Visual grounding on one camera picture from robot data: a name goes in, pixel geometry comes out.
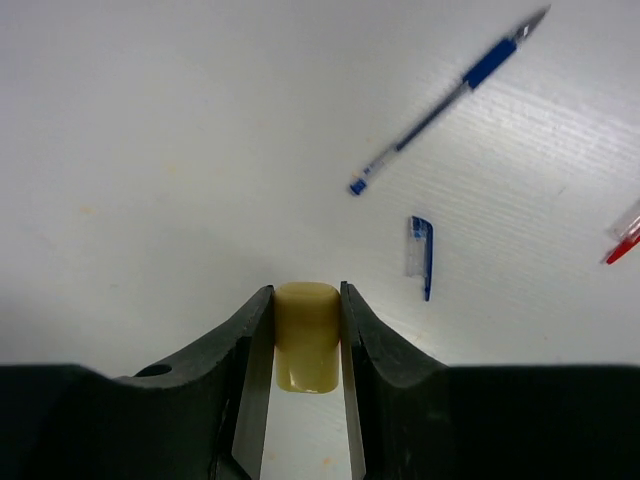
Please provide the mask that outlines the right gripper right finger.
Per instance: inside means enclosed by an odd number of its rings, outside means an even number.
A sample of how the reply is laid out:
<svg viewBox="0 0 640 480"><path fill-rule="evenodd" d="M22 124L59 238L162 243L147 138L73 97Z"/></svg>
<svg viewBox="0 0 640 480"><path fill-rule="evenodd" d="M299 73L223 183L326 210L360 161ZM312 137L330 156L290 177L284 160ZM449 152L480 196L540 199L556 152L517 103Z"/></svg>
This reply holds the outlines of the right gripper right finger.
<svg viewBox="0 0 640 480"><path fill-rule="evenodd" d="M638 477L637 367L448 366L340 294L353 478Z"/></svg>

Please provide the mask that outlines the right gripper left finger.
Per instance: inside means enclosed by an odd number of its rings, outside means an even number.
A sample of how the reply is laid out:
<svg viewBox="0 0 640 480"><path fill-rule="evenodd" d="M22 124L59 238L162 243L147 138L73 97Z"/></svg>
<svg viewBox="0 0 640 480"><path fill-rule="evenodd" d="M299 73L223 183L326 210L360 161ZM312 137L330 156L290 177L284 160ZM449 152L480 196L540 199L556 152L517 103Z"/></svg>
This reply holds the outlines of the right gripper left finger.
<svg viewBox="0 0 640 480"><path fill-rule="evenodd" d="M1 370L5 479L256 479L273 361L273 293L130 377L79 365Z"/></svg>

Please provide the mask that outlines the yellow binder clip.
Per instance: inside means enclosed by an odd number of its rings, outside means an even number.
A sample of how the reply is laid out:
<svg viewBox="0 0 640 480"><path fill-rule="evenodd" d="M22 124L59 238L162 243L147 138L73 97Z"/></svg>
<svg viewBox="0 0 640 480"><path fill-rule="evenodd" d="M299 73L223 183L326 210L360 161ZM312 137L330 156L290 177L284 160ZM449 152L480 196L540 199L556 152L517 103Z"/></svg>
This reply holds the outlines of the yellow binder clip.
<svg viewBox="0 0 640 480"><path fill-rule="evenodd" d="M329 284L292 282L274 292L275 368L280 389L325 394L339 378L340 294Z"/></svg>

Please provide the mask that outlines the blue pen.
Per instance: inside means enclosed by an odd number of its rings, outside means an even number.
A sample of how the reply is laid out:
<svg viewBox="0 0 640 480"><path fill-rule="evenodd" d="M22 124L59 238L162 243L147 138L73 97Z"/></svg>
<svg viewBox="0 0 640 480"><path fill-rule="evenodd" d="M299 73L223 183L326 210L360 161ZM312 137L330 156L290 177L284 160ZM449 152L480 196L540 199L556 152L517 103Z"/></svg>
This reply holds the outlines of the blue pen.
<svg viewBox="0 0 640 480"><path fill-rule="evenodd" d="M465 95L475 91L487 78L495 73L519 49L545 16L551 6L546 5L537 9L517 26L506 33L491 48L489 48L469 69L461 76L457 84L444 95L430 110L426 112L414 125L398 138L394 139L373 160L355 174L348 185L348 191L354 196L362 195L371 182L398 157L422 132L433 124L446 111L451 109Z"/></svg>

